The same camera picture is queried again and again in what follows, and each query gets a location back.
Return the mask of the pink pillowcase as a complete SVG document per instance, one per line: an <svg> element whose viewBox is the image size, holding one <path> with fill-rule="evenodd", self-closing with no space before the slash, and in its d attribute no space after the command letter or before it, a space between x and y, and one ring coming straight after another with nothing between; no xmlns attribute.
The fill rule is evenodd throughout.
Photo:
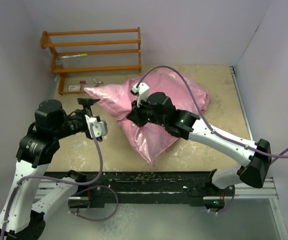
<svg viewBox="0 0 288 240"><path fill-rule="evenodd" d="M113 117L131 146L149 164L177 139L188 139L209 94L194 80L165 68L122 84L86 87L85 92Z"/></svg>

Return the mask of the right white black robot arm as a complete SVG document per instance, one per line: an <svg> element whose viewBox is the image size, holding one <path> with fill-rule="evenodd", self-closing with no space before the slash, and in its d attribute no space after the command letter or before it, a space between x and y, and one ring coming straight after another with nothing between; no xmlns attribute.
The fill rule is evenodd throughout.
<svg viewBox="0 0 288 240"><path fill-rule="evenodd" d="M165 128L173 137L190 140L213 148L237 162L233 167L211 171L206 190L217 196L223 189L245 183L262 188L271 165L270 143L243 139L213 126L207 126L199 115L177 109L163 92L151 94L146 100L134 100L127 118L138 127L147 123Z"/></svg>

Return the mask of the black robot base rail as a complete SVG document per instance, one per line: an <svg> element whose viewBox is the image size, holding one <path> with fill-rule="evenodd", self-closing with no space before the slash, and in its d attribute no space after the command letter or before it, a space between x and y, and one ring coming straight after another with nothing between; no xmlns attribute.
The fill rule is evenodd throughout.
<svg viewBox="0 0 288 240"><path fill-rule="evenodd" d="M235 193L233 186L212 187L207 171L106 171L85 190L82 200L92 208L112 203L184 204L221 210L224 198Z"/></svg>

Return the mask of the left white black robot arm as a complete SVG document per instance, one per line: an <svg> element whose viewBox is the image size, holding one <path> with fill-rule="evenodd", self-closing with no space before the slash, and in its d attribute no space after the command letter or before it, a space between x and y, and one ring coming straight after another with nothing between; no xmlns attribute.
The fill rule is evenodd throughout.
<svg viewBox="0 0 288 240"><path fill-rule="evenodd" d="M107 133L106 123L91 111L98 100L77 101L83 108L71 114L66 114L62 103L55 99L43 101L35 111L35 121L19 142L13 182L0 213L2 240L38 239L47 219L62 202L73 194L85 194L87 186L100 178L102 172L87 181L84 174L73 170L62 179L44 175L60 148L60 139L81 132L98 144Z"/></svg>

